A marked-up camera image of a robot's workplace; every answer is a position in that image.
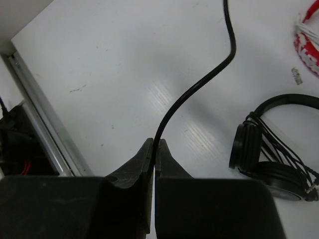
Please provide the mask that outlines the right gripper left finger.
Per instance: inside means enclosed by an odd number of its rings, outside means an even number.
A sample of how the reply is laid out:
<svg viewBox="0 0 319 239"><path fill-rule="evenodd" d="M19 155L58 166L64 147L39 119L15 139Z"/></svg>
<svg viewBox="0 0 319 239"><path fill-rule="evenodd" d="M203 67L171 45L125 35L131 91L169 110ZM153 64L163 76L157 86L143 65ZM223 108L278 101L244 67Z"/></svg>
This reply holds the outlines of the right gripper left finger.
<svg viewBox="0 0 319 239"><path fill-rule="evenodd" d="M152 138L147 138L135 156L105 177L109 189L108 215L111 222L133 227L136 234L149 234L153 195Z"/></svg>

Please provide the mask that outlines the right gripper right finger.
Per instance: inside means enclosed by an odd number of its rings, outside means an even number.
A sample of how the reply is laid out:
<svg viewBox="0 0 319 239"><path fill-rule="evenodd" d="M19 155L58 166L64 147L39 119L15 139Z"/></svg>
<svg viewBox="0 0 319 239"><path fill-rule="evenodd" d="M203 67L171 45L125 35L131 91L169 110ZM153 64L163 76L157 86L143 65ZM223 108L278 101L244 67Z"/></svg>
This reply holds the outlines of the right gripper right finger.
<svg viewBox="0 0 319 239"><path fill-rule="evenodd" d="M189 189L194 178L175 160L165 139L159 141L155 163L156 189Z"/></svg>

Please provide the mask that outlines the black headset with microphone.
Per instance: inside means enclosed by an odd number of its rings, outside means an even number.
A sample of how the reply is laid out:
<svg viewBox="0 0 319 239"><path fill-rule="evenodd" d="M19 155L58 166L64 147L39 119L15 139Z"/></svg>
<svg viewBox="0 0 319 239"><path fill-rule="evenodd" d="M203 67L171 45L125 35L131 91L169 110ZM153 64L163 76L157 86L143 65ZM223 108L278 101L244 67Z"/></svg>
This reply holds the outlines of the black headset with microphone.
<svg viewBox="0 0 319 239"><path fill-rule="evenodd" d="M230 53L219 65L217 65L207 75L205 75L202 79L200 79L193 86L191 86L186 92L184 92L174 102L174 104L169 108L167 113L164 115L154 137L152 160L151 160L153 166L155 166L156 164L156 155L157 155L157 150L159 148L160 138L171 117L193 94L195 94L200 88L202 88L214 77L216 77L221 71L223 71L232 62L232 60L235 57L236 39L235 39L235 33L234 33L231 19L230 19L228 0L223 1L223 11L224 11L225 24L226 24L226 28L227 28L227 32L228 32L229 40L230 40Z"/></svg>

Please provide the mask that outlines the small black on-ear headphones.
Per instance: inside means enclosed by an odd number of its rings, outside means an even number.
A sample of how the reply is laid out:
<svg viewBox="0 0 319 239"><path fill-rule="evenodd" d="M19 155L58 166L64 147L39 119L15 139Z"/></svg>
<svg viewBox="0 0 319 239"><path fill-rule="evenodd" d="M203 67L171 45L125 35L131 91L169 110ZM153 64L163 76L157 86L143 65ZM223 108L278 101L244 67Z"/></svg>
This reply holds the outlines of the small black on-ear headphones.
<svg viewBox="0 0 319 239"><path fill-rule="evenodd" d="M317 202L318 172L306 166L261 118L268 110L282 105L318 109L319 100L309 95L283 94L261 103L237 127L229 168L263 182L275 197Z"/></svg>

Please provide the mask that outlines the red white headphones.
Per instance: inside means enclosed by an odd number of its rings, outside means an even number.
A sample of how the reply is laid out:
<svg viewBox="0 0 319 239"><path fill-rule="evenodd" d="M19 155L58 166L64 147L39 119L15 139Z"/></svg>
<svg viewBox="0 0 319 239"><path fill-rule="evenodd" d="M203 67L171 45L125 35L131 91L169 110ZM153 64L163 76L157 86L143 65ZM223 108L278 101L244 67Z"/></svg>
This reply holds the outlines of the red white headphones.
<svg viewBox="0 0 319 239"><path fill-rule="evenodd" d="M294 47L303 64L317 77L319 76L319 35L307 25L311 17L319 11L316 0L303 14L298 14L294 25Z"/></svg>

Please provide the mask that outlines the aluminium front rail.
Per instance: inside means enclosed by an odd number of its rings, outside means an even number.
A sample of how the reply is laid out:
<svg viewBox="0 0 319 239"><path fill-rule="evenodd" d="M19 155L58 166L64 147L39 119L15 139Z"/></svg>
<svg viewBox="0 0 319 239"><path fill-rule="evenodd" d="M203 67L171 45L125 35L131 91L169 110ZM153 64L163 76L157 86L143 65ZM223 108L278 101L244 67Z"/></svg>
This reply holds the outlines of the aluminium front rail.
<svg viewBox="0 0 319 239"><path fill-rule="evenodd" d="M59 176L93 176L48 98L18 52L0 54L15 84L23 95L22 106Z"/></svg>

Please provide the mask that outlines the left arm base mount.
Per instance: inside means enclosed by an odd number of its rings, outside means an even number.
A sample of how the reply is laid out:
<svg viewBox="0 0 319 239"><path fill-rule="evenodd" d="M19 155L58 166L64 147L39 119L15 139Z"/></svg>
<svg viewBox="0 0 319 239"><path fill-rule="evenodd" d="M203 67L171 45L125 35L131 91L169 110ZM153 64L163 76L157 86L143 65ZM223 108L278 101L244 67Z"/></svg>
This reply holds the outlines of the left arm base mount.
<svg viewBox="0 0 319 239"><path fill-rule="evenodd" d="M58 176L24 108L8 110L1 101L0 116L0 173Z"/></svg>

